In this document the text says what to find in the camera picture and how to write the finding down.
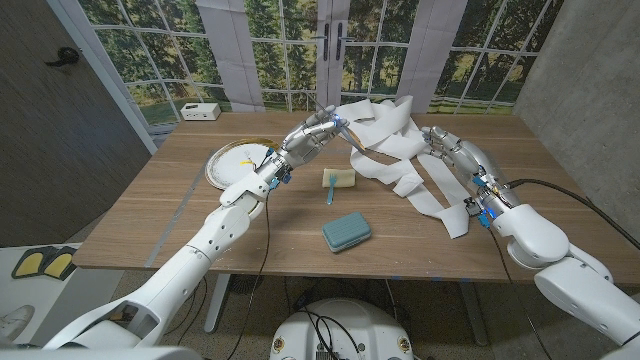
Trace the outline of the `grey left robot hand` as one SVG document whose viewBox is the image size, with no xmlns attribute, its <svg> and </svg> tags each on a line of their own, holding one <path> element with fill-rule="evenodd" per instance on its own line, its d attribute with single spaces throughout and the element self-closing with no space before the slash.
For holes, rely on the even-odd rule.
<svg viewBox="0 0 640 360">
<path fill-rule="evenodd" d="M 302 121 L 285 137 L 276 159 L 282 160 L 290 169 L 312 161 L 349 125 L 349 121 L 337 115 L 335 110 L 336 107 L 330 105 Z"/>
</svg>

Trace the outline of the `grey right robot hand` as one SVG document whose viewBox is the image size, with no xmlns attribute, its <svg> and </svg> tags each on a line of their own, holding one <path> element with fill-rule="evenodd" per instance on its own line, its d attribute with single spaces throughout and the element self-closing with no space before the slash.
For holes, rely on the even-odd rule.
<svg viewBox="0 0 640 360">
<path fill-rule="evenodd" d="M 438 127 L 422 127 L 429 154 L 452 166 L 460 181 L 474 191 L 482 202 L 487 197 L 499 198 L 506 206 L 508 189 L 500 183 L 498 171 L 489 157 L 476 145 Z"/>
</svg>

